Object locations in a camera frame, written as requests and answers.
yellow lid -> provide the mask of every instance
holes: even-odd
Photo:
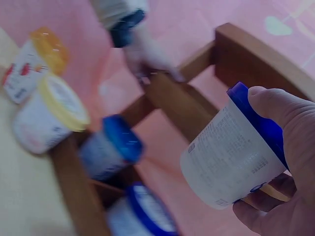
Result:
[[[41,27],[30,33],[37,53],[44,59],[52,72],[61,75],[69,61],[67,48],[47,27]]]
[[[50,112],[68,129],[82,132],[90,117],[75,92],[60,77],[48,73],[37,86]]]

white container with blue lid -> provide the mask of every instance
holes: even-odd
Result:
[[[144,146],[121,115],[102,120],[103,129],[81,146],[80,157],[90,178],[105,181],[128,165],[137,163]]]
[[[183,175],[206,204],[224,209],[288,169],[281,128],[259,116],[248,88],[237,83],[229,102],[181,156]]]
[[[146,186],[137,183],[107,212],[113,236],[177,236],[164,204]]]

pink floor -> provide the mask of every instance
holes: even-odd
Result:
[[[178,65],[213,40],[213,29],[232,22],[275,47],[315,77],[315,0],[150,0],[149,25],[154,38]],[[64,78],[78,92],[94,118],[121,111],[141,95],[125,68],[121,52],[110,49],[88,0],[3,0],[0,27],[18,43],[40,26],[55,31],[71,52]],[[192,84],[217,107],[226,101],[226,87],[204,71]],[[157,192],[186,236],[251,236],[232,210],[217,211],[189,189],[180,171],[180,153],[187,142],[159,111],[136,127],[147,145],[138,165],[146,183]]]

white container with yellow lid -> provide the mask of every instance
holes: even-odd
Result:
[[[75,92],[64,80],[47,74],[13,121],[13,132],[21,145],[41,154],[71,132],[82,132],[90,118]]]

red graphic on label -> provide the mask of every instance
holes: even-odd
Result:
[[[10,68],[5,72],[2,80],[2,85],[5,84],[5,81],[9,77],[10,74],[12,74],[15,64],[11,64]]]
[[[20,75],[27,75],[31,70],[30,64],[29,63],[25,63],[25,65],[23,66]]]

